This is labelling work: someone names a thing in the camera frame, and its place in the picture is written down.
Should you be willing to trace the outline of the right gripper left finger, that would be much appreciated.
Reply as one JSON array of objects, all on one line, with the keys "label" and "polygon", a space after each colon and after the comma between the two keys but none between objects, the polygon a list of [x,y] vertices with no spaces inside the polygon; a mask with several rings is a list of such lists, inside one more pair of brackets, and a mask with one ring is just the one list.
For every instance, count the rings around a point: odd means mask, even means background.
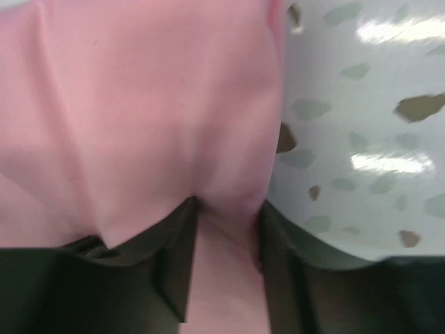
[{"label": "right gripper left finger", "polygon": [[1,249],[2,333],[177,333],[186,320],[199,203],[108,248]]}]

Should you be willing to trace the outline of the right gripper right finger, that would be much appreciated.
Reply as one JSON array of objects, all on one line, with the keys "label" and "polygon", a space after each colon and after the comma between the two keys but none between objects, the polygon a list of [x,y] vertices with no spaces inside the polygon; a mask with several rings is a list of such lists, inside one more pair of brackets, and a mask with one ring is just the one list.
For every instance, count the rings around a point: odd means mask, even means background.
[{"label": "right gripper right finger", "polygon": [[305,232],[268,202],[258,229],[272,333],[444,332],[444,258],[366,261]]}]

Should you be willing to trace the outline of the pink t shirt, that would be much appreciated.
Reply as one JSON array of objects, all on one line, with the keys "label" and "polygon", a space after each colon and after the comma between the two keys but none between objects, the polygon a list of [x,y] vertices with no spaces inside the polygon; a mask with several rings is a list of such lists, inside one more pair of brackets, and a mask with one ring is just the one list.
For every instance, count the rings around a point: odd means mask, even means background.
[{"label": "pink t shirt", "polygon": [[1,11],[1,245],[117,246],[203,204],[183,333],[267,333],[256,222],[280,132],[283,1]]}]

